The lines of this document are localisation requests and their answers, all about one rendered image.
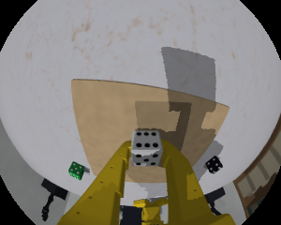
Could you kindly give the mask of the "tan mat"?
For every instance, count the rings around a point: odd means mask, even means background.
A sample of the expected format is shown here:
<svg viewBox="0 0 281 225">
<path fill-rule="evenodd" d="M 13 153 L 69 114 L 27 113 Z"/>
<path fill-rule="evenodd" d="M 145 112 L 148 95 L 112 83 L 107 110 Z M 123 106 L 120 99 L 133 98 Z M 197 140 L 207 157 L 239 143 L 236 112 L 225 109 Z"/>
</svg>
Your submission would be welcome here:
<svg viewBox="0 0 281 225">
<path fill-rule="evenodd" d="M 132 82 L 71 80 L 81 144 L 97 176 L 132 131 L 159 131 L 193 167 L 214 140 L 229 106 L 187 93 Z M 132 166 L 125 182 L 167 183 L 162 159 L 157 166 Z"/>
</svg>

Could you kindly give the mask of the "green die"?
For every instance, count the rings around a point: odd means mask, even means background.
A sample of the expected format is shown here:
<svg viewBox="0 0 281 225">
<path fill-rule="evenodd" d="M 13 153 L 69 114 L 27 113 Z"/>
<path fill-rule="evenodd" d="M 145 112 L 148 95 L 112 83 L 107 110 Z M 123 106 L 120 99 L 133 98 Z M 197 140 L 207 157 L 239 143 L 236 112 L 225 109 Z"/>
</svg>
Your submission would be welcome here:
<svg viewBox="0 0 281 225">
<path fill-rule="evenodd" d="M 73 161 L 68 172 L 69 172 L 70 176 L 81 180 L 82 176 L 84 174 L 84 167 L 81 164 L 78 164 Z"/>
</svg>

